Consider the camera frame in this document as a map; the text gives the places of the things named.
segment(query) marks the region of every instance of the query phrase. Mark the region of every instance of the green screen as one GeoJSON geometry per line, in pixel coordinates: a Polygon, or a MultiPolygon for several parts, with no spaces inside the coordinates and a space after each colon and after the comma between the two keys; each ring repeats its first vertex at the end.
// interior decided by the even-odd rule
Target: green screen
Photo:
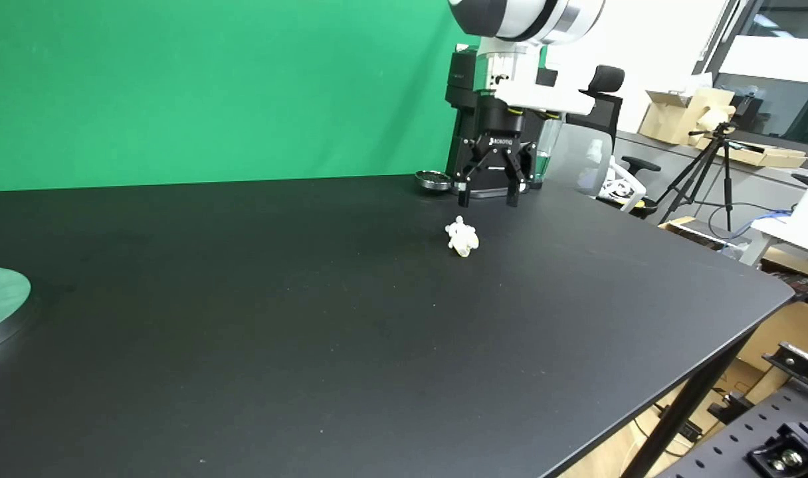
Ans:
{"type": "Polygon", "coordinates": [[[0,0],[0,191],[441,167],[444,0],[0,0]]]}

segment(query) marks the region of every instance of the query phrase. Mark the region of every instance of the black table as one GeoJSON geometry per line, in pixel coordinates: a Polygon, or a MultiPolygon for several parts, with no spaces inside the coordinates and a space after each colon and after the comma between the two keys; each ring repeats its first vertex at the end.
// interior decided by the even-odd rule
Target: black table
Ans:
{"type": "Polygon", "coordinates": [[[793,295],[558,187],[473,202],[470,261],[455,212],[410,178],[0,195],[40,291],[0,475],[558,474],[793,295]]]}

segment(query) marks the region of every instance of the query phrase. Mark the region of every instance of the white robot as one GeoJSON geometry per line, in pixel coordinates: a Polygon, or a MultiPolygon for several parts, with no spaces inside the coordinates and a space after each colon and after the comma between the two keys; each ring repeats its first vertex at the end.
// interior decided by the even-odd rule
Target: white robot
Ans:
{"type": "Polygon", "coordinates": [[[477,172],[503,170],[507,202],[530,187],[545,113],[588,114],[592,98],[555,91],[542,70],[542,45],[586,37],[607,0],[450,0],[463,33],[482,37],[477,54],[455,54],[450,103],[457,127],[448,176],[459,206],[470,200],[477,172]],[[477,58],[486,58],[485,87],[473,87],[477,58]]]}

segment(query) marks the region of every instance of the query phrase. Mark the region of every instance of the table surface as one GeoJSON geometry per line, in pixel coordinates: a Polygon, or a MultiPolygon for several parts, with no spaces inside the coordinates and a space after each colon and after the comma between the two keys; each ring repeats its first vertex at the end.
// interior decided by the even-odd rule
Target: table surface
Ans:
{"type": "Polygon", "coordinates": [[[789,216],[752,222],[752,228],[778,243],[789,243],[800,249],[808,249],[808,228],[800,228],[789,216]]]}
{"type": "Polygon", "coordinates": [[[0,195],[40,322],[0,349],[0,475],[539,475],[789,291],[560,187],[410,178],[0,195]]]}

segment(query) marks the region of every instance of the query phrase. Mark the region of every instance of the tripod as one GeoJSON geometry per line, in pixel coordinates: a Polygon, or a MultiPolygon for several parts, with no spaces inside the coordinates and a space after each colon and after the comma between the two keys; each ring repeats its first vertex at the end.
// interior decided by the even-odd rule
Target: tripod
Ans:
{"type": "Polygon", "coordinates": [[[732,207],[732,167],[729,167],[729,138],[725,138],[729,127],[732,127],[732,123],[721,123],[709,133],[709,143],[700,152],[700,156],[691,166],[685,166],[676,176],[676,180],[668,187],[668,191],[656,200],[656,206],[663,206],[676,191],[676,200],[669,202],[669,207],[659,223],[664,223],[681,206],[697,202],[697,195],[707,178],[707,170],[712,167],[717,152],[723,150],[723,207],[725,207],[725,231],[732,231],[733,207],[732,207]]]}

